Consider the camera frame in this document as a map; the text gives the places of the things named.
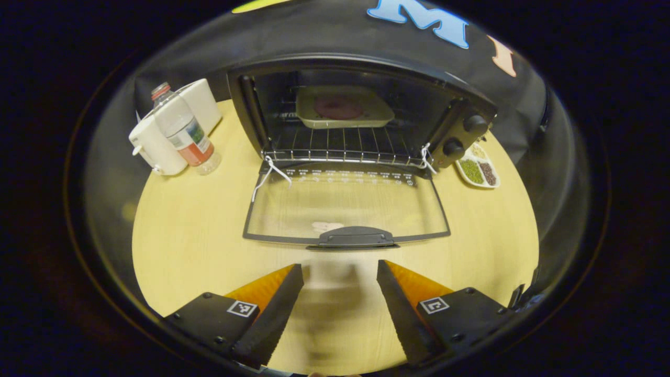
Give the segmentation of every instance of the plastic bottle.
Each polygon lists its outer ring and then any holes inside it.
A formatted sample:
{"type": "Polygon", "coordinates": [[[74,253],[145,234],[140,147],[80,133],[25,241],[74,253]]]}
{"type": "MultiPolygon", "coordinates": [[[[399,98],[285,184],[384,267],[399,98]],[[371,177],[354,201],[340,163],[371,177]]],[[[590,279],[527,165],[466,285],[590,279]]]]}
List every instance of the plastic bottle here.
{"type": "Polygon", "coordinates": [[[221,163],[214,144],[205,135],[186,101],[170,90],[168,83],[151,91],[154,117],[161,133],[174,148],[194,166],[200,175],[213,172],[221,163]]]}

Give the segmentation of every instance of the wooden table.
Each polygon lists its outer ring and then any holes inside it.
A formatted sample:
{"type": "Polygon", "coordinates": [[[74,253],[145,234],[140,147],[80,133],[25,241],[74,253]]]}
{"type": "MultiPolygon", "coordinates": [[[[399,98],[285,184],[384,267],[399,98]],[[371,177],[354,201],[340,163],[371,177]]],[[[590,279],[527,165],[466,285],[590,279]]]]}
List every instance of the wooden table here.
{"type": "Polygon", "coordinates": [[[530,285],[538,261],[533,209],[492,135],[481,145],[500,187],[467,186],[453,166],[433,179],[451,236],[382,251],[315,252],[242,238],[261,159],[232,101],[218,106],[223,120],[210,137],[222,164],[208,176],[191,168],[173,177],[150,174],[135,214],[135,272],[159,314],[173,313],[204,291],[223,295],[301,263],[305,286],[268,366],[304,374],[365,373],[405,361],[376,281],[378,260],[454,290],[473,286],[502,305],[520,284],[530,285]]]}

